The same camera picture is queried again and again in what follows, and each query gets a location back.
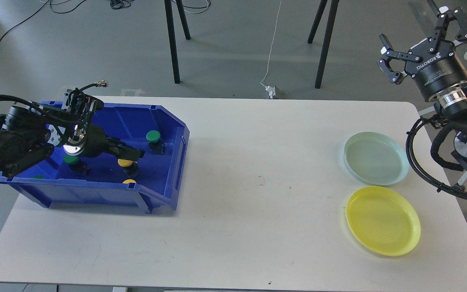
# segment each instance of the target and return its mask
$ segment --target green button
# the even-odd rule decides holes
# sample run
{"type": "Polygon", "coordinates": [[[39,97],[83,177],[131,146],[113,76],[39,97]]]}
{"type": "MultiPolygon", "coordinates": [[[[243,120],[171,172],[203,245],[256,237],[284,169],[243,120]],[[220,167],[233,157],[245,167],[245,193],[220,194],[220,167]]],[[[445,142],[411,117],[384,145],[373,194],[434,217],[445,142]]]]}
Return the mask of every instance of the green button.
{"type": "Polygon", "coordinates": [[[63,161],[67,165],[73,165],[78,162],[78,157],[73,157],[71,155],[65,155],[63,161]]]}
{"type": "Polygon", "coordinates": [[[147,133],[145,138],[147,138],[147,140],[151,143],[156,143],[160,140],[161,134],[156,130],[152,130],[147,133]]]}

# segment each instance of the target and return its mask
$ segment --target white cable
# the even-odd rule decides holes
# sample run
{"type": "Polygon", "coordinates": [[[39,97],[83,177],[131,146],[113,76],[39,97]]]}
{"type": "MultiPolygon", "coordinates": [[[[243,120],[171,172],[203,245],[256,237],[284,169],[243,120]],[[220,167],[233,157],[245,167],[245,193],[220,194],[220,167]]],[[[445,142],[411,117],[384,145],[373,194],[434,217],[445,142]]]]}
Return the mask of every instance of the white cable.
{"type": "Polygon", "coordinates": [[[205,0],[206,1],[206,7],[202,10],[202,11],[199,11],[199,12],[190,12],[190,11],[186,11],[185,8],[183,8],[183,11],[185,11],[186,13],[189,13],[189,14],[200,14],[200,13],[203,13],[204,11],[207,11],[208,8],[210,7],[210,5],[212,5],[212,3],[210,2],[210,0],[205,0]]]}
{"type": "MultiPolygon", "coordinates": [[[[63,4],[63,3],[66,3],[66,2],[70,2],[71,0],[64,0],[63,2],[58,2],[58,3],[51,3],[51,5],[59,5],[59,4],[63,4]]],[[[42,0],[40,0],[41,3],[44,3],[44,4],[48,4],[51,2],[51,0],[47,0],[46,2],[43,2],[42,0]]]]}
{"type": "Polygon", "coordinates": [[[271,50],[273,48],[273,42],[275,41],[275,34],[276,34],[276,23],[278,22],[278,14],[280,13],[280,6],[282,6],[282,0],[280,0],[280,4],[278,5],[278,11],[276,12],[276,20],[275,20],[275,31],[273,32],[273,39],[271,39],[271,46],[269,48],[269,55],[268,55],[268,66],[266,68],[266,74],[264,75],[264,78],[261,80],[261,85],[264,86],[265,88],[267,87],[266,85],[263,84],[263,81],[265,81],[268,71],[269,71],[269,58],[271,57],[271,50]]]}

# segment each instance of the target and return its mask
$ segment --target yellow plate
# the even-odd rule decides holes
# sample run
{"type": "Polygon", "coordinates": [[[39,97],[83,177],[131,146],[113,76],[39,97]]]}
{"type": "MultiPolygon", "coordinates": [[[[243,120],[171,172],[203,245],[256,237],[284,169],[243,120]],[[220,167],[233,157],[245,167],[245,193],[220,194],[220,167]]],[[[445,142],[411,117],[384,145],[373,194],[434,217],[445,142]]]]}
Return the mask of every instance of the yellow plate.
{"type": "Polygon", "coordinates": [[[382,255],[404,255],[421,237],[421,224],[412,205],[386,187],[357,190],[347,202],[345,215],[352,234],[382,255]]]}

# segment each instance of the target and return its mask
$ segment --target light blue plate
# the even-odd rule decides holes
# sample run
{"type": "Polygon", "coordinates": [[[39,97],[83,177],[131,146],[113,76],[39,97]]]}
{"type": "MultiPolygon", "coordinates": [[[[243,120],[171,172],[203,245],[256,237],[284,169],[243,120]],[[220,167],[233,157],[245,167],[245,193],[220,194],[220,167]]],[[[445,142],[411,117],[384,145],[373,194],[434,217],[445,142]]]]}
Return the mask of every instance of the light blue plate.
{"type": "Polygon", "coordinates": [[[393,185],[408,174],[405,150],[386,135],[357,133],[347,140],[344,152],[351,172],[365,183],[393,185]]]}

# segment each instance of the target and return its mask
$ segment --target black hose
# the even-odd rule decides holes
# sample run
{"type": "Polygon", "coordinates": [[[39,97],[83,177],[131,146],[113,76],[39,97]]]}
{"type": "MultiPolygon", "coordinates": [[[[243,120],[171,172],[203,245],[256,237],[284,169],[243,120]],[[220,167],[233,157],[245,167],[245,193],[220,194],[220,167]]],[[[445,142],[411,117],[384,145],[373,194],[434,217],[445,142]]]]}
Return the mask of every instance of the black hose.
{"type": "Polygon", "coordinates": [[[449,185],[441,182],[441,181],[438,181],[437,179],[435,179],[434,177],[430,176],[430,174],[428,174],[426,172],[426,170],[424,170],[421,165],[419,164],[419,162],[417,161],[416,159],[416,156],[413,152],[413,140],[415,138],[415,135],[417,134],[417,132],[423,127],[425,126],[426,124],[428,124],[430,122],[430,120],[427,120],[425,118],[420,118],[419,120],[417,120],[417,122],[413,125],[412,129],[407,132],[407,139],[406,139],[406,157],[408,159],[408,162],[410,164],[410,166],[412,167],[412,169],[414,170],[414,172],[419,176],[421,177],[424,181],[426,181],[427,183],[433,185],[434,187],[437,187],[437,191],[444,191],[450,195],[453,195],[453,196],[456,196],[458,198],[463,198],[465,200],[467,200],[467,192],[465,191],[462,191],[460,189],[458,189],[457,187],[450,187],[449,185]]]}
{"type": "Polygon", "coordinates": [[[443,168],[462,172],[464,171],[464,168],[460,164],[446,161],[439,155],[439,148],[441,148],[441,145],[444,140],[446,140],[446,137],[448,137],[448,134],[454,129],[455,128],[452,124],[447,124],[439,131],[439,133],[437,133],[437,136],[433,139],[432,147],[430,148],[430,155],[432,156],[432,159],[443,168]]]}

